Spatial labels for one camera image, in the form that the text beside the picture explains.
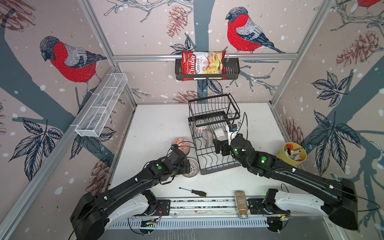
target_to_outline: red patterned bowl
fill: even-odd
[[[181,147],[179,147],[179,149],[187,155],[189,153],[189,151],[191,150],[191,148],[190,148],[191,145],[187,141],[188,140],[185,138],[176,138],[175,140],[173,140],[172,145],[177,144],[178,146],[181,146]]]

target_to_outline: red chip bag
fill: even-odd
[[[223,66],[224,52],[195,52],[183,51],[181,59],[181,67],[183,74],[220,74],[225,73]],[[206,78],[183,78],[183,81],[199,80]]]

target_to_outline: white wire shelf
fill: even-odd
[[[75,131],[81,137],[99,137],[107,120],[127,84],[124,73],[113,73],[98,93],[91,107],[81,119]]]

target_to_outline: yellow cup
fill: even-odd
[[[289,165],[292,165],[294,167],[296,167],[297,165],[303,163],[306,159],[307,159],[307,153],[305,152],[304,148],[301,149],[301,152],[298,153],[300,155],[300,158],[303,159],[303,161],[301,162],[298,162],[298,161],[295,161],[293,159],[290,159],[290,157],[288,157],[286,154],[285,154],[285,151],[284,150],[288,150],[288,146],[287,144],[293,144],[293,150],[300,150],[301,147],[299,144],[297,143],[294,143],[294,142],[287,142],[286,144],[284,144],[282,150],[280,150],[279,154],[276,155],[277,158],[283,160],[284,162],[288,163]]]

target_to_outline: dish rack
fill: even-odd
[[[208,126],[208,130],[215,136],[215,129],[233,124],[240,118],[240,110],[231,94],[221,94],[205,98],[192,99],[189,105],[189,129],[195,144],[200,174],[210,174],[229,168],[240,166],[231,155],[216,154],[215,146],[205,146],[205,139],[201,133],[195,132],[195,127]]]

